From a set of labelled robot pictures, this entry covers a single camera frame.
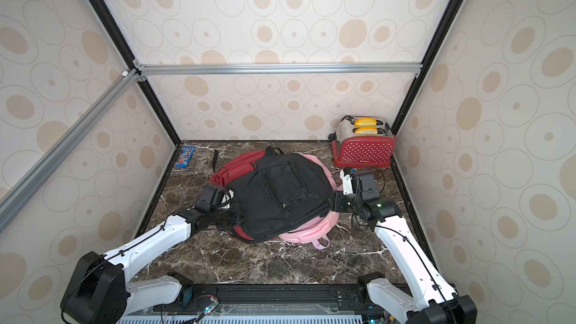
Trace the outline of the red backpack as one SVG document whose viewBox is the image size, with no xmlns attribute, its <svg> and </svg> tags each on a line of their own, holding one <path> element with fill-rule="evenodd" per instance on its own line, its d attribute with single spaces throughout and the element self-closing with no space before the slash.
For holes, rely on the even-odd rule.
<svg viewBox="0 0 576 324">
<path fill-rule="evenodd" d="M 257 167 L 256 161 L 263 158 L 265 155 L 265 150 L 246 152 L 226 163 L 220 169 L 216 169 L 210 178 L 209 183 L 213 185 L 220 185 L 221 187 L 226 187 L 229 183 L 236 180 L 237 178 L 254 171 Z M 256 243 L 251 237 L 245 234 L 242 228 L 238 225 L 228 229 L 226 232 L 232 237 L 246 244 Z"/>
</svg>

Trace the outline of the black backpack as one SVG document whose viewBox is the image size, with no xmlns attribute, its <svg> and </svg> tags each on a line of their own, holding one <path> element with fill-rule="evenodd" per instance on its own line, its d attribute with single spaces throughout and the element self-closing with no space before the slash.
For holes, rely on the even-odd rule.
<svg viewBox="0 0 576 324">
<path fill-rule="evenodd" d="M 265 149 L 254 171 L 224 188 L 233 193 L 230 208 L 243 215 L 238 226 L 256 243 L 326 216 L 336 191 L 320 166 L 300 153 L 284 154 L 275 147 Z"/>
</svg>

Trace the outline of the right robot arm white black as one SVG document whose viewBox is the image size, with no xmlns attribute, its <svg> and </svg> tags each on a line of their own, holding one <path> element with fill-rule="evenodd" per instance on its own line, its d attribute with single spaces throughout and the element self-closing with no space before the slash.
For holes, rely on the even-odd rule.
<svg viewBox="0 0 576 324">
<path fill-rule="evenodd" d="M 331 210 L 360 219 L 384 244 L 400 269 L 410 293 L 383 277 L 364 285 L 370 303 L 388 314 L 388 323 L 474 323 L 477 307 L 437 271 L 411 233 L 392 199 L 377 189 L 371 172 L 340 171 L 342 187 L 333 192 Z"/>
</svg>

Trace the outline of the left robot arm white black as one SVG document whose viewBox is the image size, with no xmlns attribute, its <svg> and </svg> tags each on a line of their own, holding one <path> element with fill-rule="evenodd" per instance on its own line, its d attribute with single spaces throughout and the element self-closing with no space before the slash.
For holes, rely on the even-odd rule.
<svg viewBox="0 0 576 324">
<path fill-rule="evenodd" d="M 169 214 L 159 225 L 120 247 L 83 255 L 64 292 L 60 315 L 65 323 L 117 323 L 128 314 L 176 302 L 185 282 L 175 275 L 143 283 L 131 279 L 181 242 L 212 227 L 225 231 L 240 215 L 230 208 L 233 191 L 207 184 L 195 204 Z"/>
</svg>

